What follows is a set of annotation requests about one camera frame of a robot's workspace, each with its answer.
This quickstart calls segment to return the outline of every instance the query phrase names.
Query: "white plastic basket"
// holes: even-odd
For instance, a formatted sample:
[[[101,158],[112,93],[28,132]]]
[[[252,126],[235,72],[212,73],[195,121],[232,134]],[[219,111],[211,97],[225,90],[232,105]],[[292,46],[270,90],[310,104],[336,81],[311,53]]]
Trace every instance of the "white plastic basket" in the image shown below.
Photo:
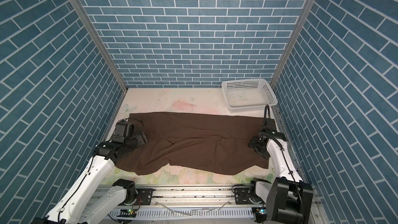
[[[262,78],[225,81],[221,88],[230,112],[255,111],[278,104],[271,86]]]

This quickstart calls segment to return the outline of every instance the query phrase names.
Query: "floral tabletop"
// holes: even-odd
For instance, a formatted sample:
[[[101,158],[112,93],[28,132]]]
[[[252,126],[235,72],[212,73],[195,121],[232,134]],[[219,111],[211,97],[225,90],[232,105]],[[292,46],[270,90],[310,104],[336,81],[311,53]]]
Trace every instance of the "floral tabletop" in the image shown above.
[[[129,89],[116,120],[127,118],[133,112],[191,112],[214,115],[240,115],[262,117],[263,111],[231,113],[224,104],[221,89]],[[252,166],[236,175],[222,175],[167,164],[149,175],[137,175],[113,167],[101,184],[113,184],[127,179],[136,184],[235,184],[249,183],[253,177],[273,181],[275,171],[271,160],[269,168]]]

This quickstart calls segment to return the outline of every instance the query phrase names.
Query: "blue brick wall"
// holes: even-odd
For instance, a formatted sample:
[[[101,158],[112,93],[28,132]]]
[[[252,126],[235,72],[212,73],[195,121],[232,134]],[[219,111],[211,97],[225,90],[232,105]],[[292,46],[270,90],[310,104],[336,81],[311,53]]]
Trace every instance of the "blue brick wall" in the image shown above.
[[[270,80],[305,0],[81,0],[129,87]]]
[[[331,223],[398,223],[398,0],[316,0],[275,87]]]
[[[121,95],[67,0],[0,0],[0,223],[58,202]]]

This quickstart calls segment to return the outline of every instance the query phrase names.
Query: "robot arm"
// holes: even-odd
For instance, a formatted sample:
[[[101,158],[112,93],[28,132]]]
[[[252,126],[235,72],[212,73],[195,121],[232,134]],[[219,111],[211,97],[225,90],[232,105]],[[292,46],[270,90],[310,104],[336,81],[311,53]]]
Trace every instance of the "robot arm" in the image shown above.
[[[276,178],[273,184],[260,179],[251,181],[249,193],[266,202],[267,219],[264,223],[308,224],[312,187],[303,182],[296,171],[285,135],[274,130],[265,132],[266,135],[262,135],[260,140],[267,140],[267,152],[274,165]]]
[[[111,140],[97,145],[94,156],[66,195],[48,212],[45,219],[35,218],[32,224],[97,224],[120,203],[128,205],[136,201],[135,183],[119,179],[108,194],[83,213],[94,191],[115,163],[146,142],[145,134],[137,131],[135,125],[126,121],[117,122]]]

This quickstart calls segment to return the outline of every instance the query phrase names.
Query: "brown cloth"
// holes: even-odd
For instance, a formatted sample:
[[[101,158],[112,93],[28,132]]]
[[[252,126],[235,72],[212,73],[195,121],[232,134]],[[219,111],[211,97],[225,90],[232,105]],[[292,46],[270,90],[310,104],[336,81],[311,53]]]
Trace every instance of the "brown cloth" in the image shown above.
[[[132,113],[129,122],[143,129],[148,142],[116,167],[137,175],[154,173],[168,163],[224,175],[236,175],[253,165],[266,169],[268,159],[248,147],[262,121],[196,113]]]

